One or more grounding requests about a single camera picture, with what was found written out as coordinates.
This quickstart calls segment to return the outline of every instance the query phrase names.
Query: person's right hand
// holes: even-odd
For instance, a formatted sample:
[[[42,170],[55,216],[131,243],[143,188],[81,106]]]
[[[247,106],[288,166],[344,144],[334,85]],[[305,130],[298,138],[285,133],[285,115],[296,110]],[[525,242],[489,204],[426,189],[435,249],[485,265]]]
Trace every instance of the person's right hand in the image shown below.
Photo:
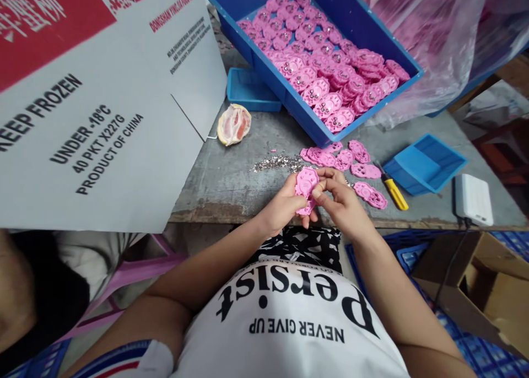
[[[365,240],[376,233],[376,229],[358,200],[357,194],[347,185],[343,173],[336,169],[316,170],[320,183],[314,187],[312,196],[316,203],[331,216],[342,233],[353,241]],[[332,193],[333,199],[324,192]]]

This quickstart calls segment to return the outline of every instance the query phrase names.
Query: metal table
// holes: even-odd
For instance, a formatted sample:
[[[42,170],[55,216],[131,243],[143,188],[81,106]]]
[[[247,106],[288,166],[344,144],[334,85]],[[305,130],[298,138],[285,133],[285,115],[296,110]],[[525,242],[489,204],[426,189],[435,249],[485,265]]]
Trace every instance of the metal table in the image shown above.
[[[223,46],[226,70],[247,67],[247,63],[218,28],[215,33]],[[219,110],[224,112],[228,102]],[[215,136],[217,120],[210,135]],[[377,127],[361,126],[342,140],[345,147],[351,139],[361,141],[373,159],[385,163],[425,133],[439,137],[468,159],[461,172],[471,174],[489,183],[494,213],[494,226],[489,230],[528,230],[529,223],[492,172],[480,153],[461,131],[456,121],[445,111],[436,118],[420,117],[383,132]],[[294,158],[302,148],[314,146],[298,123],[286,112],[252,112],[250,133],[240,144],[225,147],[216,139],[208,139],[193,166],[183,190],[176,201],[169,222],[238,224],[255,216],[284,184],[287,168],[254,172],[253,166],[275,154]],[[358,180],[349,171],[350,183]],[[398,210],[390,199],[381,180],[365,180],[381,191],[388,206],[378,210],[365,203],[377,228],[462,229],[462,223],[453,214],[452,182],[438,194],[412,197],[403,192],[409,210]],[[319,209],[319,223],[332,226],[330,217]]]

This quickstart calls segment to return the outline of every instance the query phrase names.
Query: blue plastic basket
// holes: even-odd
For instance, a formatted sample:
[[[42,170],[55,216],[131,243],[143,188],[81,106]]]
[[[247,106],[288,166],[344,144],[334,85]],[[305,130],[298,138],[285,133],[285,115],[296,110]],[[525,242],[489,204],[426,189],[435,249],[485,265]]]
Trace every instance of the blue plastic basket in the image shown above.
[[[228,100],[249,111],[279,112],[283,105],[257,72],[242,68],[228,72]]]
[[[428,248],[429,242],[441,234],[453,233],[452,231],[425,231],[407,230],[398,232],[384,239],[395,252],[399,263],[405,273],[410,276],[415,264]],[[529,232],[491,232],[498,240],[511,250],[520,254],[529,262]],[[354,252],[351,245],[346,246],[347,256],[353,266],[353,270],[358,278],[360,290],[368,298],[365,285],[358,273]],[[410,278],[415,287],[419,290],[424,300],[430,307],[433,302],[420,289],[419,285]],[[440,308],[435,310],[435,315],[441,324],[448,331],[457,347],[463,354],[470,367],[479,378],[527,378],[529,377],[529,363],[521,358],[517,358],[483,339],[476,337],[459,329]]]
[[[338,134],[332,134],[312,111],[311,107],[294,90],[292,85],[288,83],[279,70],[236,23],[241,19],[252,20],[257,10],[263,7],[267,0],[210,1],[215,5],[220,15],[220,23],[224,34],[319,147],[325,147],[331,142],[340,141],[423,75],[423,70],[417,62],[397,42],[362,0],[312,0],[314,5],[327,15],[328,19],[336,25],[345,38],[360,48],[368,48],[382,54],[385,59],[395,60],[411,76],[409,81],[401,85],[344,130]]]
[[[444,142],[426,134],[400,151],[384,170],[410,195],[438,193],[468,160]]]

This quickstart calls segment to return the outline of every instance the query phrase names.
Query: black and white patterned fabric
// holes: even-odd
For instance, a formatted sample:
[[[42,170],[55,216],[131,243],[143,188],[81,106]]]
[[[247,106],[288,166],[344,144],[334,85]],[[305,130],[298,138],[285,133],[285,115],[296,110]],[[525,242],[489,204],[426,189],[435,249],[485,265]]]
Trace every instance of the black and white patterned fabric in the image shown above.
[[[323,266],[342,273],[338,244],[342,233],[335,228],[309,228],[287,226],[279,235],[267,239],[245,266],[265,260],[298,261]]]

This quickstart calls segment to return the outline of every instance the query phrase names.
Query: white power adapter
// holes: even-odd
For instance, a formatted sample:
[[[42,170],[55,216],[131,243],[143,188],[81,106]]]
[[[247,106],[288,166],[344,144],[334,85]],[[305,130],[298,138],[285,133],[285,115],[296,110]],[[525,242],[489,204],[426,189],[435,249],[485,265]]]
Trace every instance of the white power adapter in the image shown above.
[[[457,215],[470,218],[475,225],[493,225],[488,183],[470,174],[456,176],[455,182]]]

